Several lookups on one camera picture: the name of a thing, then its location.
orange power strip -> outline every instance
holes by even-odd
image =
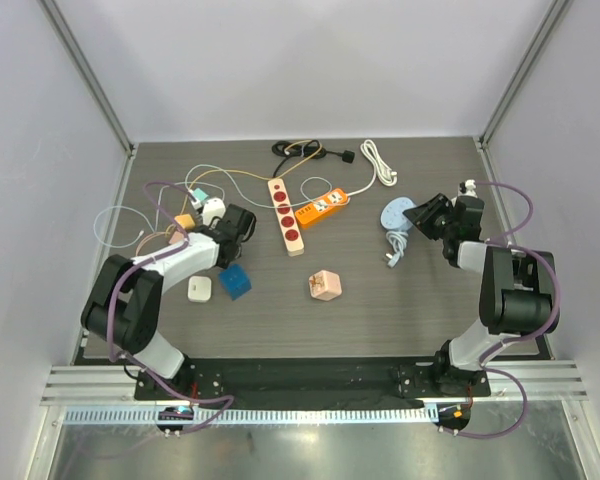
[[[336,188],[321,196],[300,210],[296,210],[296,220],[302,228],[309,228],[333,215],[349,202],[349,197],[341,189]]]

gray tabletop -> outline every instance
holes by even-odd
[[[202,163],[248,170],[269,177],[280,160],[271,153],[271,141],[141,144],[131,170],[124,205],[147,214],[155,211],[142,193],[151,180],[183,181],[187,171]],[[311,160],[284,177],[293,202],[302,201],[299,187],[310,176],[322,176],[334,187],[353,191],[371,177],[370,163],[359,151],[361,140],[324,141],[330,150],[356,152],[348,165],[334,156]],[[384,254],[391,250],[380,225],[380,213],[392,199],[410,197],[416,204],[438,192],[455,196],[457,185],[485,173],[470,138],[381,139],[376,144],[384,160],[398,172],[398,184],[376,182],[367,192],[324,222],[302,231],[305,253],[289,257],[275,212],[253,207],[236,192],[223,174],[204,181],[226,189],[226,203],[252,210],[258,219],[255,235],[244,245],[238,260],[251,279],[252,290],[231,301],[217,281],[208,303],[190,303],[187,282],[162,299],[160,332],[177,348],[193,357],[316,357],[432,355],[442,343],[461,334],[476,318],[480,277],[454,269],[441,254],[442,244],[410,232],[405,258],[390,269]],[[244,194],[269,203],[266,182],[236,175]],[[202,187],[212,193],[213,189]],[[310,196],[325,192],[319,181],[305,188]],[[480,195],[487,207],[484,236],[500,230],[491,193]],[[177,213],[182,195],[165,191],[163,204]],[[161,226],[167,225],[161,219]],[[121,212],[114,243],[132,241],[146,224],[134,214]],[[143,252],[165,245],[157,239]],[[132,256],[135,247],[114,250]],[[330,302],[309,295],[308,278],[322,270],[340,275],[343,294]],[[533,344],[517,346],[516,353],[534,353]],[[103,356],[105,345],[90,338],[87,356]]]

white charger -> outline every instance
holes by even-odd
[[[189,278],[187,297],[190,302],[205,303],[211,298],[211,279],[209,277],[193,276]]]

reflective floor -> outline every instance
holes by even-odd
[[[468,430],[498,431],[519,413],[515,402],[476,404]],[[156,432],[137,426],[64,427],[50,478],[585,478],[559,402],[531,403],[517,431],[490,441],[453,438],[430,424],[223,427],[180,439]],[[100,455],[115,458],[95,458]]]

blue cube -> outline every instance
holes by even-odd
[[[251,290],[249,277],[240,265],[231,265],[224,272],[218,274],[218,279],[225,288],[231,300],[240,298]]]

